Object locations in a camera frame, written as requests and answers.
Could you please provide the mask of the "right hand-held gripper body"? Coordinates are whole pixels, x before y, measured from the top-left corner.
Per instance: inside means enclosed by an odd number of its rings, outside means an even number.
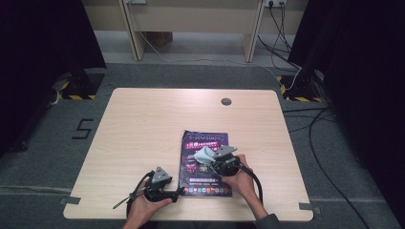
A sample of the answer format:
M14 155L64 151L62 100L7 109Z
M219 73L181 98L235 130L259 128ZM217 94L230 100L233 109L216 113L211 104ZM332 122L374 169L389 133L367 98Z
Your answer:
M223 177L235 176L239 171L240 160L233 153L237 150L236 147L222 145L214 155L218 163L218 175Z

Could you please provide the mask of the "black curtain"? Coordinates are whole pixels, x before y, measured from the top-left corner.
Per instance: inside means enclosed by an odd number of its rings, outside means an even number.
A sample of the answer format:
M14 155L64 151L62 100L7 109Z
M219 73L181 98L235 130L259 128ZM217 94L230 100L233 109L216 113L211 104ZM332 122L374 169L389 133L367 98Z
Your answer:
M309 0L289 59L324 75L352 146L405 228L405 0Z
M0 157L59 76L104 66L82 0L0 0Z

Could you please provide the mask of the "person's left hand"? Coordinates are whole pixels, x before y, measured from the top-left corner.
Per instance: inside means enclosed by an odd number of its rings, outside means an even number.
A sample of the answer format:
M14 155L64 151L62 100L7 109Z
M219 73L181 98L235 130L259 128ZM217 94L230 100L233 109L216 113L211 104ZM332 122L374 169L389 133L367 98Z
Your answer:
M140 229L159 209L166 207L171 202L171 198L151 202L144 196L137 197L131 204L131 210L122 229Z

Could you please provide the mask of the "glossy illustrated magazine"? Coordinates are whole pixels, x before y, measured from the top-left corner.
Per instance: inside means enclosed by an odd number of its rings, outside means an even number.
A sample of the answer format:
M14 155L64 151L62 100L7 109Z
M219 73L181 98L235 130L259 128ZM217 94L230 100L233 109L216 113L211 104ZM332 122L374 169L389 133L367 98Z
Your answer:
M179 186L190 198L230 198L232 189L222 182L209 166L194 158L200 149L207 146L214 152L228 144L227 133L201 133L185 131L181 140L181 163Z

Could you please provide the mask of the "hazard-taped black stand base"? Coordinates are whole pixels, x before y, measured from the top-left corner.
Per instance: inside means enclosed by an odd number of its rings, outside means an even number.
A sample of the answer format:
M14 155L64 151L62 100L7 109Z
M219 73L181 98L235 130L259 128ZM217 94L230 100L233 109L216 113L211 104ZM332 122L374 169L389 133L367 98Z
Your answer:
M56 90L56 98L69 100L95 99L103 78L103 73L84 73L83 76L66 73L59 79L61 85Z
M301 71L293 74L283 74L277 77L281 95L287 101L321 102L321 95L309 77Z

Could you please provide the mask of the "light blue cloth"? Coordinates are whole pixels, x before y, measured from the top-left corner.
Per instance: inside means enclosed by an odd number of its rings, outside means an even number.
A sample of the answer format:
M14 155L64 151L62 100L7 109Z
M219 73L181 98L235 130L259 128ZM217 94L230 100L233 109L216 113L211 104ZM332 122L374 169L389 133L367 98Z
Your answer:
M193 157L199 163L209 165L216 161L214 155L216 155L216 153L211 148L204 146L199 151L197 151L193 155Z

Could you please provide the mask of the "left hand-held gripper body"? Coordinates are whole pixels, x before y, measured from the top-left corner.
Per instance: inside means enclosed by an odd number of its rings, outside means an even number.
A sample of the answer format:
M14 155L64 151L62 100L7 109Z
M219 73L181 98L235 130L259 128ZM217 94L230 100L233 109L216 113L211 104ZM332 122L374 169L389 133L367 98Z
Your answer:
M158 166L146 183L144 196L151 202L158 202L167 198L171 199L171 196L176 193L165 191L164 188L171 183L172 179L162 167Z

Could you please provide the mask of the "brown cardboard box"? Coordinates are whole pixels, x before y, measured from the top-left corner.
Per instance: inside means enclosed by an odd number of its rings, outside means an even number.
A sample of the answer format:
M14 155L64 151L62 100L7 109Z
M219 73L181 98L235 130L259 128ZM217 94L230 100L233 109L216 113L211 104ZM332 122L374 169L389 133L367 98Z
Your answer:
M145 35L151 45L159 48L173 41L173 33L171 31L147 31Z

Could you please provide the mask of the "person's right hand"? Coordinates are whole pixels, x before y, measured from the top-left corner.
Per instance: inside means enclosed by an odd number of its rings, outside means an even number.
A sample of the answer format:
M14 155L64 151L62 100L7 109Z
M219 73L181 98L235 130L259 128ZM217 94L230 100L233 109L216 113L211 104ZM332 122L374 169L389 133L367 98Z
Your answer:
M255 192L253 177L250 175L252 170L246 162L245 155L237 155L237 158L241 161L242 168L235 176L222 177L222 181L229 184L233 191L241 195L248 205L261 204Z

